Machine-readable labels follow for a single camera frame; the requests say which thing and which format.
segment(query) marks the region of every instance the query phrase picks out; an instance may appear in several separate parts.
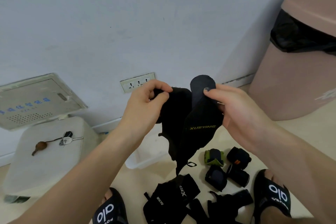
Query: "electrical outlet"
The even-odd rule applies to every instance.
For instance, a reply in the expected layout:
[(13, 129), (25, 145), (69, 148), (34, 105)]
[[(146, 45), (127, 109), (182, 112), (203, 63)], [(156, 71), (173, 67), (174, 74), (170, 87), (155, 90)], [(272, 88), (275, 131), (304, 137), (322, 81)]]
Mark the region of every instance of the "electrical outlet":
[(154, 73), (144, 74), (141, 76), (133, 77), (130, 79), (120, 81), (121, 86), (124, 89), (125, 93), (131, 92), (137, 87), (142, 86), (144, 83), (148, 82), (151, 79), (155, 79)]

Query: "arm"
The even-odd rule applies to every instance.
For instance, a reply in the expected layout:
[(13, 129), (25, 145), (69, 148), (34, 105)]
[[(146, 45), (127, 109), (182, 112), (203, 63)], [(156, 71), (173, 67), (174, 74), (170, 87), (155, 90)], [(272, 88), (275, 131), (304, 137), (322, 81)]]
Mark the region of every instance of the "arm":
[(204, 94), (225, 104), (223, 126), (255, 154), (320, 221), (336, 222), (336, 161), (271, 121), (242, 90), (224, 85)]
[[(164, 92), (149, 101), (154, 88)], [(171, 91), (157, 80), (133, 91), (118, 127), (12, 223), (89, 223), (125, 160), (153, 128)]]

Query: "wall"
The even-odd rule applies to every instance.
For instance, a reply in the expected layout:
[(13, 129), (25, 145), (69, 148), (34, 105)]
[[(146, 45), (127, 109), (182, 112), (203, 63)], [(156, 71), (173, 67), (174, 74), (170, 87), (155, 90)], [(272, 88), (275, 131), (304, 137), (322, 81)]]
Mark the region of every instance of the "wall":
[(101, 124), (122, 116), (122, 79), (155, 72), (189, 87), (255, 72), (281, 2), (0, 0), (0, 85), (56, 72), (89, 106), (78, 115)]

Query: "white label on trash can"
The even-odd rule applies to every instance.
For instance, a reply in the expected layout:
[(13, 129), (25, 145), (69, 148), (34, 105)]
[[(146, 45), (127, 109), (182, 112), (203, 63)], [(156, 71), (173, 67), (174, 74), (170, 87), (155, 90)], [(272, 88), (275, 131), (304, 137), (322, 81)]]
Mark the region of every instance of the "white label on trash can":
[(319, 98), (316, 98), (315, 100), (317, 100), (317, 99), (325, 100), (327, 98), (334, 98), (334, 97), (336, 97), (336, 89), (327, 91), (326, 93), (324, 93)]

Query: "person's right hand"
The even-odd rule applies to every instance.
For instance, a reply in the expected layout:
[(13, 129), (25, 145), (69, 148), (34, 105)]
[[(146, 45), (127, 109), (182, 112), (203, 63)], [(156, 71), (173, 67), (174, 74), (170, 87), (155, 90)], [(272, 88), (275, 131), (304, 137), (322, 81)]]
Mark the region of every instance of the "person's right hand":
[(216, 84), (216, 89), (204, 90), (204, 94), (224, 104), (219, 107), (224, 113), (223, 126), (253, 154), (267, 129), (277, 126), (243, 90)]

